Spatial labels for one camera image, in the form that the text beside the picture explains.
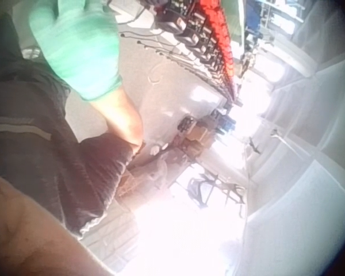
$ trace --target skin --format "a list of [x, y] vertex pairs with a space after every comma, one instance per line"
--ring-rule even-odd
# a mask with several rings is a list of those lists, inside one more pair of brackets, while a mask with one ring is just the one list
[[[20, 0], [0, 1], [0, 16]], [[122, 87], [90, 104], [133, 153], [143, 124]], [[0, 275], [112, 276], [50, 213], [0, 177]]]
[[0, 275], [113, 274], [49, 212], [0, 177]]
[[136, 154], [143, 143], [143, 123], [123, 87], [90, 103], [106, 119], [109, 132], [128, 142]]

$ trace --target hand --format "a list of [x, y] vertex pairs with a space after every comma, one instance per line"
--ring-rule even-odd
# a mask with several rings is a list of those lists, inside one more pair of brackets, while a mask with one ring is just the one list
[[53, 71], [83, 99], [121, 86], [117, 23], [101, 0], [39, 0], [29, 25]]

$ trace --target bright light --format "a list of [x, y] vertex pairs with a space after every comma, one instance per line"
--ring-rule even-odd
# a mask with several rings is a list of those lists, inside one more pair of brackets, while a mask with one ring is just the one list
[[243, 111], [249, 115], [264, 113], [271, 102], [271, 97], [267, 91], [258, 86], [245, 84], [241, 88], [240, 99], [243, 103]]
[[270, 82], [278, 82], [285, 73], [285, 68], [268, 58], [258, 55], [254, 67], [262, 72]]
[[221, 97], [218, 94], [215, 94], [214, 92], [202, 87], [197, 86], [193, 91], [191, 92], [190, 98], [195, 102], [213, 102], [213, 103], [219, 103], [221, 100]]
[[216, 140], [212, 145], [212, 149], [221, 156], [222, 160], [229, 167], [237, 169], [242, 169], [244, 167], [244, 145], [236, 139], [233, 139], [229, 144], [224, 144], [223, 142]]
[[197, 213], [165, 198], [135, 212], [139, 254], [119, 276], [224, 276], [228, 240], [241, 239], [241, 219], [224, 209]]

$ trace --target bare forearm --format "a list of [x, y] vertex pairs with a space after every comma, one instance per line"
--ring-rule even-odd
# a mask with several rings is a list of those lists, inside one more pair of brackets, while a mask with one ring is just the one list
[[91, 104], [104, 116], [112, 133], [128, 142], [136, 153], [143, 142], [139, 112], [121, 87]]

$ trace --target cable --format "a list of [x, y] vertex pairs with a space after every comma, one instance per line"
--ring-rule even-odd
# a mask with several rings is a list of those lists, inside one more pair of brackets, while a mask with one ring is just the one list
[[163, 33], [164, 33], [165, 31], [164, 30], [161, 30], [161, 32], [160, 33], [157, 33], [157, 34], [140, 34], [140, 33], [136, 33], [136, 32], [131, 32], [131, 31], [129, 31], [129, 30], [126, 30], [126, 31], [124, 31], [124, 32], [120, 32], [121, 34], [124, 34], [124, 33], [132, 33], [133, 35], [135, 35], [135, 36], [141, 36], [141, 37], [154, 37], [154, 36], [159, 36], [159, 35], [162, 35]]
[[[153, 39], [141, 39], [139, 37], [134, 37], [134, 36], [125, 36], [123, 33], [120, 34], [121, 37], [125, 38], [125, 39], [138, 39], [138, 40], [143, 40], [143, 41], [151, 41], [151, 42], [156, 42], [155, 40]], [[179, 45], [180, 43], [178, 43], [177, 45], [170, 45], [168, 43], [160, 43], [161, 44], [161, 47], [163, 47], [162, 45], [165, 45], [165, 46], [169, 46], [169, 47], [176, 47], [177, 45]]]
[[134, 19], [132, 19], [130, 21], [127, 21], [127, 22], [118, 23], [118, 25], [126, 25], [126, 24], [129, 24], [129, 23], [133, 23], [134, 21], [138, 20], [138, 18], [144, 13], [144, 11], [146, 9], [147, 9], [146, 7], [143, 7], [143, 10], [141, 10], [140, 13], [137, 14]]

